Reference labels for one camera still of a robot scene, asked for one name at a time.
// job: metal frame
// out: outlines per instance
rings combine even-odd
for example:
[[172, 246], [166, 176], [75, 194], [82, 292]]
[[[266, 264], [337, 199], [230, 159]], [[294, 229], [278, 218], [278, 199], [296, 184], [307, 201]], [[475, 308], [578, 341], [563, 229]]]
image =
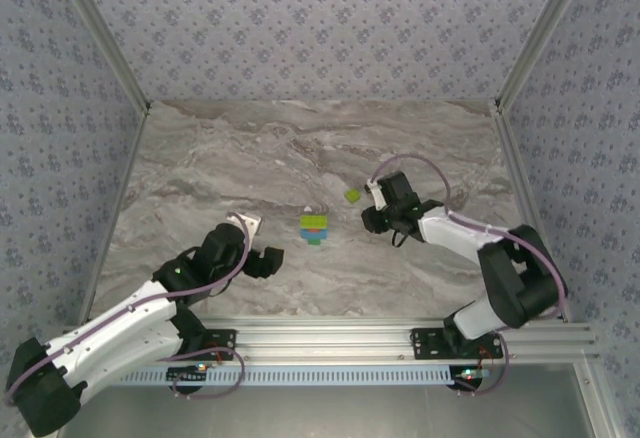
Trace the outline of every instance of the metal frame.
[[[538, 230], [545, 245], [549, 248], [544, 226], [535, 205], [531, 185], [518, 153], [508, 116], [505, 116], [497, 106], [491, 109], [520, 214], [525, 223]], [[571, 321], [572, 313], [569, 304], [565, 305], [564, 316], [566, 322]], [[594, 343], [592, 346], [597, 349], [597, 344]], [[613, 393], [601, 360], [588, 360], [585, 357], [585, 359], [574, 363], [574, 370], [595, 436], [597, 438], [626, 438], [627, 434], [620, 413], [615, 406]]]
[[[145, 367], [113, 386], [171, 386], [169, 366]], [[232, 386], [240, 376], [235, 365], [215, 366], [202, 373], [187, 373], [178, 386]], [[451, 370], [444, 365], [256, 365], [248, 367], [242, 386], [407, 386], [452, 385]]]
[[80, 324], [84, 324], [89, 320], [91, 306], [93, 305], [93, 299], [96, 296], [96, 289], [98, 288], [98, 278], [100, 278], [100, 274], [102, 273], [102, 267], [104, 265], [105, 259], [107, 258], [107, 253], [109, 252], [109, 245], [111, 244], [111, 239], [113, 238], [113, 233], [116, 229], [116, 224], [118, 223], [120, 209], [122, 208], [124, 197], [127, 194], [129, 178], [131, 177], [131, 172], [133, 171], [133, 165], [135, 163], [136, 156], [138, 154], [138, 147], [140, 146], [140, 140], [142, 138], [142, 131], [144, 130], [144, 125], [147, 122], [148, 115], [149, 112], [147, 110], [142, 112], [140, 122], [138, 123], [138, 127], [135, 131], [133, 146], [131, 147], [131, 151], [129, 152], [129, 156], [127, 157], [122, 181], [120, 182], [120, 188], [118, 188], [116, 201], [111, 208], [109, 221], [107, 222], [107, 233], [104, 236], [102, 244], [98, 250], [98, 256], [96, 257], [93, 269], [91, 270], [91, 276], [89, 277], [89, 281], [87, 282], [87, 291], [85, 292], [84, 298], [82, 300], [82, 305], [80, 306], [80, 313], [78, 314], [78, 323]]
[[[454, 365], [475, 360], [413, 358], [413, 328], [442, 327], [423, 318], [315, 318], [254, 316], [203, 318], [207, 328], [232, 328], [236, 351], [257, 365]], [[504, 337], [513, 364], [579, 363], [599, 358], [589, 325], [562, 321], [532, 322]]]
[[109, 65], [111, 65], [131, 103], [139, 113], [146, 111], [148, 108], [147, 100], [144, 97], [142, 88], [140, 88], [135, 74], [129, 67], [95, 2], [93, 0], [71, 0], [71, 2], [82, 16], [93, 36], [93, 40], [102, 51]]
[[571, 0], [547, 0], [498, 95], [500, 111], [507, 112], [524, 86], [547, 40], [569, 7]]

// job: black bracket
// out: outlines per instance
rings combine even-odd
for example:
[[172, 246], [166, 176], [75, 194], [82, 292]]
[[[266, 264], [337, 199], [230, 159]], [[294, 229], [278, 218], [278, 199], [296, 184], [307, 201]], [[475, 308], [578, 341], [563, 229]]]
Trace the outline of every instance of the black bracket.
[[468, 366], [468, 365], [464, 365], [464, 366], [450, 366], [449, 367], [449, 373], [451, 373], [451, 378], [454, 379], [454, 382], [452, 385], [447, 385], [447, 388], [450, 388], [454, 391], [461, 391], [464, 393], [472, 393], [473, 390], [477, 390], [478, 388], [480, 388], [480, 385], [482, 385], [482, 381], [484, 380], [484, 378], [482, 376], [478, 376], [475, 378], [469, 377], [467, 379], [462, 379], [462, 378], [455, 378], [457, 375], [460, 375], [463, 371], [473, 371], [476, 372], [478, 371], [480, 368], [477, 366]]
[[[236, 338], [238, 332], [236, 330], [206, 330], [202, 335], [201, 350], [206, 348], [214, 348], [223, 346], [225, 348], [236, 349]], [[231, 353], [203, 353], [202, 355], [189, 358], [190, 360], [200, 361], [233, 361], [234, 356]]]
[[[236, 330], [205, 330], [202, 336], [202, 344], [200, 346], [201, 350], [206, 348], [214, 348], [214, 347], [225, 347], [231, 348], [233, 350], [236, 349], [236, 338], [238, 336], [238, 332]], [[189, 360], [194, 361], [232, 361], [234, 356], [231, 353], [203, 353], [202, 355], [194, 356], [189, 358]], [[190, 366], [181, 366], [181, 367], [172, 367], [167, 369], [165, 374], [165, 379], [167, 381], [172, 382], [178, 376], [180, 377], [180, 381], [182, 382], [194, 382], [199, 383], [203, 382], [207, 379], [207, 373], [204, 370], [200, 370], [195, 365]], [[195, 393], [200, 390], [201, 386], [188, 385], [188, 386], [177, 386], [176, 390], [183, 395], [189, 395], [191, 393]]]
[[502, 345], [495, 333], [487, 333], [472, 342], [464, 355], [456, 353], [444, 336], [444, 328], [414, 328], [411, 331], [411, 345], [416, 360], [452, 360], [471, 359], [480, 360], [490, 358], [484, 352], [488, 351], [493, 358], [502, 358]]
[[275, 275], [284, 261], [284, 250], [267, 246], [262, 256], [256, 250], [249, 250], [247, 261], [242, 267], [245, 275], [251, 278], [268, 278]]

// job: wallpaper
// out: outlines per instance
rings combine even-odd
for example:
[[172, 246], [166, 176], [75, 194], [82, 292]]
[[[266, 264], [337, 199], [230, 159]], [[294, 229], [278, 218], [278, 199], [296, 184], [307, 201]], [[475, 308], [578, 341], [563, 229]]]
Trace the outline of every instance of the wallpaper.
[[573, 0], [511, 122], [578, 319], [640, 436], [640, 0]]
[[[0, 3], [4, 390], [20, 342], [77, 320], [138, 119], [69, 0]], [[0, 436], [11, 424], [0, 404]]]
[[496, 96], [545, 0], [95, 0], [149, 99]]

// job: stacked blocks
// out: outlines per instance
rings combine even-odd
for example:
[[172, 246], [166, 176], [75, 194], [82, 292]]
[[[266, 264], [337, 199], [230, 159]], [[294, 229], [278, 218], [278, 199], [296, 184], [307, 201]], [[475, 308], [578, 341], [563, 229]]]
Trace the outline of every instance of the stacked blocks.
[[325, 215], [301, 215], [300, 236], [310, 245], [319, 245], [327, 239], [327, 224]]

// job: blue block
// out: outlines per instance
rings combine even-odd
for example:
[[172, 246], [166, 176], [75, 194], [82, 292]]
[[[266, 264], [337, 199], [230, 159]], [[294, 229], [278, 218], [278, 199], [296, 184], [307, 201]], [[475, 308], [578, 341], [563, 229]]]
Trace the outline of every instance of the blue block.
[[327, 230], [309, 231], [300, 230], [300, 236], [304, 240], [326, 240], [329, 234]]

